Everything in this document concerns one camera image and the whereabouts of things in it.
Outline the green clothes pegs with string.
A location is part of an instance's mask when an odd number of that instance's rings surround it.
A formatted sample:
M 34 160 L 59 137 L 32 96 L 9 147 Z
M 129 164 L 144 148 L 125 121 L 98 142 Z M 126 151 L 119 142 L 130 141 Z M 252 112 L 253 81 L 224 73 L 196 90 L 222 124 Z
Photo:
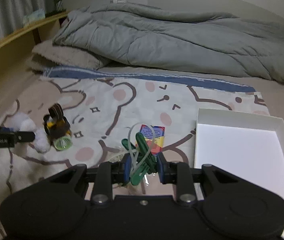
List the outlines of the green clothes pegs with string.
M 141 164 L 146 163 L 146 165 L 149 168 L 149 172 L 156 173 L 157 172 L 157 169 L 155 168 L 156 161 L 155 161 L 155 157 L 151 153 L 154 140 L 152 141 L 151 146 L 148 146 L 143 135 L 140 132 L 138 132 L 135 134 L 136 145 L 133 145 L 131 143 L 132 131 L 135 129 L 136 126 L 139 126 L 142 124 L 143 124 L 142 122 L 138 122 L 134 124 L 129 129 L 127 138 L 122 139 L 121 143 L 122 143 L 122 146 L 124 146 L 125 150 L 131 156 L 131 159 L 132 159 L 131 172 L 136 171 Z M 148 126 L 151 129 L 152 135 L 154 137 L 154 130 L 152 126 L 147 125 L 147 124 L 146 126 Z

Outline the bag of rubber bands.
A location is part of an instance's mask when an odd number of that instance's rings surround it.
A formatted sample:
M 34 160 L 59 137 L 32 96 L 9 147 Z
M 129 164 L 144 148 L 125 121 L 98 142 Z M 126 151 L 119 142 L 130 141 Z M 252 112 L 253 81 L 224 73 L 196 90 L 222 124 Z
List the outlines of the bag of rubber bands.
M 142 196 L 146 194 L 149 168 L 146 163 L 131 172 L 132 159 L 130 154 L 117 154 L 109 160 L 112 164 L 112 175 L 115 177 L 112 189 L 116 194 Z

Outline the colourful playing card box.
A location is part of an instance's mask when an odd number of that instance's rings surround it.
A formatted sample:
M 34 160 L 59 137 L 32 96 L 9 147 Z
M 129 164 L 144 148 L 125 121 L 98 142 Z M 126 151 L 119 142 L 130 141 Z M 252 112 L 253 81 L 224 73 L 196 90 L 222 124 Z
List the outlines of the colourful playing card box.
M 157 153 L 162 151 L 163 144 L 164 144 L 164 135 L 165 135 L 165 127 L 163 126 L 152 126 L 154 130 L 154 137 L 152 135 L 151 129 L 142 124 L 140 127 L 140 133 L 143 135 L 146 143 L 148 146 L 151 146 L 152 141 L 154 140 L 151 153 L 156 155 Z

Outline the cartoon bear print blanket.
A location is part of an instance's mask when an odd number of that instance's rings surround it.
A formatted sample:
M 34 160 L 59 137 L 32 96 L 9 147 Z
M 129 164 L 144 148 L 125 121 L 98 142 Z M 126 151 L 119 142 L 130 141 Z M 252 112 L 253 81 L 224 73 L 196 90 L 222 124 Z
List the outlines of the cartoon bear print blanket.
M 167 81 L 163 76 L 91 79 L 41 77 L 0 112 L 0 126 L 16 127 L 17 119 L 31 119 L 43 127 L 49 108 L 59 103 L 70 123 L 71 148 L 45 153 L 34 144 L 0 149 L 0 204 L 10 194 L 76 164 L 94 167 L 115 160 L 123 150 L 122 139 L 134 139 L 141 124 L 164 128 L 164 155 L 192 165 L 195 126 L 199 108 L 267 115 L 261 94 L 252 87 L 208 79 Z M 5 231 L 0 223 L 0 239 Z

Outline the wooden bedside shelf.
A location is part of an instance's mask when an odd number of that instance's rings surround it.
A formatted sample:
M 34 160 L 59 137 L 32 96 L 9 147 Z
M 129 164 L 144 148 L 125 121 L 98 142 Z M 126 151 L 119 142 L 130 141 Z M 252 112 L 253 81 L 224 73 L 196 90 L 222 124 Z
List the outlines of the wooden bedside shelf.
M 26 64 L 35 45 L 51 39 L 67 13 L 62 12 L 21 28 L 0 40 L 0 104 L 32 76 Z

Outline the white shallow cardboard box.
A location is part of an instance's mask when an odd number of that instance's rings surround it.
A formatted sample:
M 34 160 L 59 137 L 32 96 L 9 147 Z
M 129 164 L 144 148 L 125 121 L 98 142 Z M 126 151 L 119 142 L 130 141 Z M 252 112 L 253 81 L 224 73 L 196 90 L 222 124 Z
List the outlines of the white shallow cardboard box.
M 196 168 L 215 165 L 284 198 L 282 118 L 200 108 L 195 148 Z

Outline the beige fleece blanket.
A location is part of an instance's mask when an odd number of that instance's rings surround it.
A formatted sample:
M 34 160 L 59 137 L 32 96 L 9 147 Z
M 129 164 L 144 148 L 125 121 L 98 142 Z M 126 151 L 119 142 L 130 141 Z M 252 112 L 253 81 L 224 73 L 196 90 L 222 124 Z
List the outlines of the beige fleece blanket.
M 44 70 L 44 68 L 56 66 L 98 70 L 109 62 L 109 59 L 83 49 L 53 45 L 52 40 L 35 45 L 31 56 L 26 60 L 27 66 L 33 70 Z

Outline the grey quilted duvet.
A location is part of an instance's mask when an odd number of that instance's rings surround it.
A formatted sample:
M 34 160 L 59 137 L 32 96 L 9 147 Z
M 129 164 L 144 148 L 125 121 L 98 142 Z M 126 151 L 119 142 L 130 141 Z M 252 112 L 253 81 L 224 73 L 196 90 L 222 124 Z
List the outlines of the grey quilted duvet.
M 284 83 L 284 24 L 134 3 L 73 10 L 53 43 L 129 66 Z

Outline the dark glass bottle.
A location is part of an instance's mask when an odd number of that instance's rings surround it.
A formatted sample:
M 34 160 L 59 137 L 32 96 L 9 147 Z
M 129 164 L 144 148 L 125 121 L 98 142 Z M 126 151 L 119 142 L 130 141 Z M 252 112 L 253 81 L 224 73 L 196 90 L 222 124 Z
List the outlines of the dark glass bottle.
M 54 7 L 57 12 L 63 12 L 63 1 L 62 0 L 54 0 Z

